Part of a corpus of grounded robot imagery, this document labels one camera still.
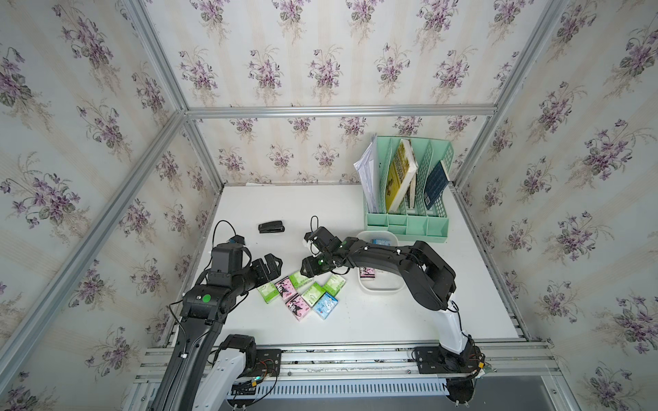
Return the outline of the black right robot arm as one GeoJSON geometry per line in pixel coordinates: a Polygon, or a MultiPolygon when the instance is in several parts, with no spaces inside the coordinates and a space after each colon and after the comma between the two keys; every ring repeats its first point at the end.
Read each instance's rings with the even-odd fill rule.
{"type": "Polygon", "coordinates": [[[357,237],[344,240],[323,226],[305,234],[313,254],[303,260],[301,274],[316,277],[344,267],[372,268],[401,277],[414,300],[438,315],[440,344],[430,358],[416,356],[418,365],[433,364],[447,373],[476,378],[486,356],[464,331],[459,305],[452,299],[456,273],[425,241],[411,246],[373,244],[357,237]]]}

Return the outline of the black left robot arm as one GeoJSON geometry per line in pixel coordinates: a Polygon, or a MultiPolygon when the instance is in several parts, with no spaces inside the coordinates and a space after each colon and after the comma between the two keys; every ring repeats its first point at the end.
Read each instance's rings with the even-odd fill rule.
{"type": "Polygon", "coordinates": [[[248,248],[225,242],[211,252],[210,266],[181,299],[179,334],[152,402],[152,410],[191,410],[207,360],[239,296],[280,277],[283,260],[269,253],[243,263],[248,248]]]}

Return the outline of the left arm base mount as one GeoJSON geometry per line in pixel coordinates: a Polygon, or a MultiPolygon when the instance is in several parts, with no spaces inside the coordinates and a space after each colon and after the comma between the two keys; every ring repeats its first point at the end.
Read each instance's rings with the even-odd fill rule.
{"type": "Polygon", "coordinates": [[[204,385],[217,398],[230,394],[240,378],[247,378],[248,388],[255,388],[267,377],[280,375],[282,354],[281,349],[260,348],[254,337],[231,334],[211,351],[211,371],[204,385]]]}

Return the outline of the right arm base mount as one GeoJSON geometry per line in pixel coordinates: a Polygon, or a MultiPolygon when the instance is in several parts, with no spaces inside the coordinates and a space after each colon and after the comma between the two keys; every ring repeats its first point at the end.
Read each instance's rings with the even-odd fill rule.
{"type": "Polygon", "coordinates": [[[472,342],[467,342],[464,351],[454,354],[441,345],[416,347],[411,359],[420,374],[446,374],[447,398],[456,405],[467,405],[475,394],[476,378],[486,366],[486,356],[472,342]]]}

